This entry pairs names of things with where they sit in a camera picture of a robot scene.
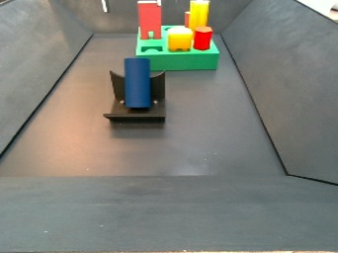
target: gray wall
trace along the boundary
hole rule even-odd
[[[221,36],[287,173],[338,183],[338,25],[253,0]]]
[[[0,6],[0,153],[89,36],[57,0]]]
[[[137,31],[137,0],[109,0],[110,13],[104,13],[100,0],[58,0],[93,33],[133,34]],[[252,0],[212,0],[209,25],[216,34],[228,26]],[[183,24],[189,0],[163,0],[164,25]]]

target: yellow cylinder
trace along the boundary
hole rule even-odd
[[[209,1],[189,1],[189,21],[188,27],[195,31],[196,27],[207,26]]]

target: red cylinder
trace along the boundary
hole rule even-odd
[[[193,48],[196,50],[208,50],[212,38],[212,29],[209,27],[196,27],[193,37]]]

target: red block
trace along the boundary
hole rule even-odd
[[[212,29],[209,27],[196,27],[193,37],[193,48],[196,50],[208,50],[212,38]]]
[[[161,35],[163,12],[157,1],[138,1],[138,22],[141,40],[149,39],[149,32],[153,32],[153,39],[159,40]]]

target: gray floor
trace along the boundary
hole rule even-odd
[[[338,188],[283,174],[215,40],[216,71],[168,73],[167,122],[110,125],[134,36],[93,37],[1,159],[0,251],[338,250]]]
[[[96,36],[0,163],[0,176],[281,175],[219,37],[217,71],[167,73],[164,124],[110,125],[109,69],[134,36]]]

